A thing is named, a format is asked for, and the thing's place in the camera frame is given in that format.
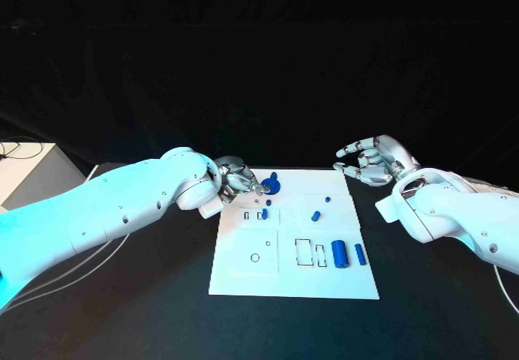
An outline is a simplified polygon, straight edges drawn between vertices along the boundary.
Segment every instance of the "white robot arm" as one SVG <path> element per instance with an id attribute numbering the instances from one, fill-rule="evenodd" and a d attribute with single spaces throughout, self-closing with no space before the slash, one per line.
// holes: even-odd
<path id="1" fill-rule="evenodd" d="M 488 263 L 519 274 L 519 193 L 454 172 L 422 169 L 388 135 L 344 146 L 337 157 L 359 155 L 360 168 L 334 168 L 370 186 L 396 180 L 390 196 L 376 203 L 388 223 L 399 221 L 422 243 L 442 236 L 464 242 Z"/>
<path id="2" fill-rule="evenodd" d="M 1 214 L 0 313 L 53 264 L 151 224 L 171 203 L 197 208 L 207 218 L 238 194 L 269 190 L 238 157 L 212 161 L 190 148 L 174 148 Z"/>

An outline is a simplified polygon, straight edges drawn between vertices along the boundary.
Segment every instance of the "white sheet of paper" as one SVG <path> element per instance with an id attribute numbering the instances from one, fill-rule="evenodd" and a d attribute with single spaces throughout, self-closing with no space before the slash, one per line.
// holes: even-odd
<path id="1" fill-rule="evenodd" d="M 275 171 L 281 190 L 272 196 L 239 195 L 222 210 L 209 294 L 379 299 L 344 176 L 334 170 L 252 171 L 258 180 Z M 266 220 L 256 219 L 262 209 Z M 321 217 L 313 222 L 315 210 Z M 295 239 L 310 240 L 313 265 L 297 265 Z M 346 243 L 347 268 L 334 267 L 334 240 Z M 359 264 L 354 244 L 362 244 L 367 265 Z M 318 267 L 323 250 L 326 267 Z"/>

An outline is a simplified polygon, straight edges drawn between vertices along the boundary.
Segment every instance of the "dark blue object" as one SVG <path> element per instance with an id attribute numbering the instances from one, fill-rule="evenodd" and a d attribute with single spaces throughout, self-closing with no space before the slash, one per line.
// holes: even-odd
<path id="1" fill-rule="evenodd" d="M 364 252 L 362 251 L 360 244 L 354 244 L 356 256 L 359 257 L 360 265 L 366 264 Z"/>
<path id="2" fill-rule="evenodd" d="M 266 178 L 262 182 L 261 185 L 265 185 L 269 187 L 269 192 L 265 193 L 266 195 L 275 195 L 279 190 L 281 190 L 281 184 L 278 182 L 278 174 L 275 172 L 272 172 L 269 174 L 269 178 Z"/>
<path id="3" fill-rule="evenodd" d="M 346 245 L 341 240 L 331 242 L 333 262 L 339 269 L 349 267 L 349 255 L 346 254 Z"/>
<path id="4" fill-rule="evenodd" d="M 320 216 L 321 216 L 321 213 L 318 211 L 315 211 L 311 216 L 311 221 L 317 221 Z"/>

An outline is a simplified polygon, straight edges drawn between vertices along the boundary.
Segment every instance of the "black table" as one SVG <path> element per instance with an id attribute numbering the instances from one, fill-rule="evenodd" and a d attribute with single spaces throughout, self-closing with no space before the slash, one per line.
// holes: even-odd
<path id="1" fill-rule="evenodd" d="M 390 187 L 347 186 L 379 301 L 207 295 L 219 215 L 173 205 L 79 283 L 0 316 L 0 358 L 516 359 L 519 316 L 491 266 L 455 239 L 421 244 L 383 222 Z M 519 277 L 501 277 L 519 300 Z"/>

